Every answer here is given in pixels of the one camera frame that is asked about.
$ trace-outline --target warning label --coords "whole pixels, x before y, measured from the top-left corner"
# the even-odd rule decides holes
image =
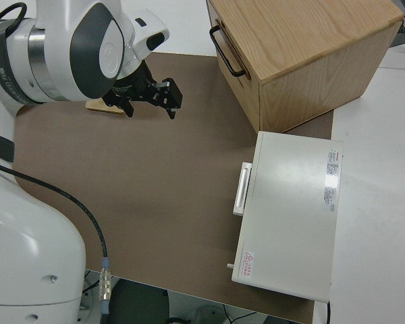
[[[252,268],[254,266],[255,253],[251,251],[243,252],[243,267],[241,271],[242,277],[252,277]]]

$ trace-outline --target handle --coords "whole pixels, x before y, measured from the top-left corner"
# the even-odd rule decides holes
[[[233,214],[243,216],[244,205],[246,202],[246,195],[248,193],[250,171],[252,170],[252,163],[243,162],[242,171],[240,172],[240,179],[238,180],[236,201],[234,203]]]
[[[228,61],[227,57],[225,56],[221,47],[219,46],[218,42],[216,41],[215,37],[213,36],[213,34],[219,30],[221,30],[221,27],[219,25],[216,25],[210,29],[210,38],[213,41],[213,44],[215,44],[217,51],[219,52],[220,56],[222,57],[222,60],[225,62],[226,66],[227,66],[229,72],[232,74],[232,76],[235,76],[237,78],[239,76],[243,76],[244,74],[246,74],[246,70],[234,71],[233,67],[231,66],[230,61]]]

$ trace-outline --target black cable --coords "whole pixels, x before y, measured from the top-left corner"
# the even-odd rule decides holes
[[[223,306],[223,311],[224,311],[224,313],[225,313],[225,316],[227,317],[228,321],[231,323],[231,318],[230,318],[230,316],[228,316],[228,313],[227,313],[227,309],[226,309],[226,307],[225,307],[225,304],[222,304],[222,306]]]
[[[12,25],[10,25],[9,27],[6,28],[6,38],[9,37],[10,35],[12,35],[12,33],[18,28],[18,26],[21,24],[22,20],[24,19],[24,17],[26,16],[27,13],[27,5],[23,2],[18,2],[18,3],[14,3],[13,5],[10,5],[9,7],[7,7],[6,9],[4,9],[1,13],[0,13],[0,19],[3,18],[4,16],[6,16],[9,12],[11,12],[12,10],[15,10],[17,8],[21,8],[20,13],[18,14],[18,17],[15,19],[15,21],[12,23]]]
[[[243,319],[244,317],[251,316],[251,315],[254,315],[254,314],[256,314],[256,313],[257,313],[257,312],[251,312],[251,313],[249,313],[249,314],[246,314],[246,315],[237,317],[236,319],[233,319],[233,320],[232,320],[231,324],[234,323],[235,321],[237,321],[238,319]]]
[[[82,294],[86,293],[89,290],[92,290],[94,287],[97,287],[99,285],[99,280],[96,281],[95,283],[92,283],[90,286],[88,286],[86,289],[82,291]]]
[[[251,313],[249,313],[249,314],[246,314],[246,315],[243,315],[243,316],[240,316],[240,317],[237,317],[237,318],[231,320],[230,316],[228,316],[228,313],[227,313],[227,309],[226,309],[226,307],[225,307],[225,304],[222,304],[222,305],[223,305],[223,311],[224,311],[225,316],[227,317],[227,319],[228,319],[228,321],[229,321],[229,324],[234,323],[234,322],[237,321],[238,319],[243,319],[244,317],[251,316],[251,315],[254,315],[254,314],[257,313],[257,312],[251,312]]]
[[[330,302],[327,303],[327,324],[330,324],[330,316],[331,316],[331,309],[330,309]]]
[[[39,186],[45,187],[49,190],[52,190],[64,197],[66,197],[67,199],[70,199],[73,203],[75,203],[76,205],[78,205],[78,207],[80,207],[88,216],[88,218],[92,221],[94,228],[96,229],[96,232],[99,235],[99,239],[101,240],[101,246],[102,246],[102,253],[103,253],[103,257],[107,258],[108,257],[108,251],[107,251],[107,244],[105,242],[105,238],[103,236],[101,227],[99,226],[97,220],[95,219],[95,216],[93,216],[93,214],[87,209],[87,207],[85,207],[77,198],[75,198],[74,196],[72,196],[71,194],[68,194],[66,191],[52,185],[49,184],[47,182],[44,182],[42,180],[36,179],[34,177],[31,177],[29,175],[26,175],[24,173],[9,169],[8,167],[4,167],[2,165],[0,165],[0,171],[11,174],[13,176],[16,176],[18,178],[33,182],[34,184],[38,184]]]
[[[107,323],[108,323],[108,315],[102,314],[101,315],[101,324],[107,324]]]

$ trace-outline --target wooden block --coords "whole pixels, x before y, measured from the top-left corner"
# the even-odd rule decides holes
[[[107,106],[102,98],[86,101],[86,108],[95,111],[103,111],[104,113],[123,113],[123,110],[116,106]]]

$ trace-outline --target screw hole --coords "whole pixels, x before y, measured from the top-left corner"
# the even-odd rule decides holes
[[[36,314],[31,314],[26,316],[26,321],[29,323],[34,323],[38,320],[39,316]]]
[[[59,278],[56,275],[45,275],[42,277],[41,281],[45,284],[55,284],[58,279]]]

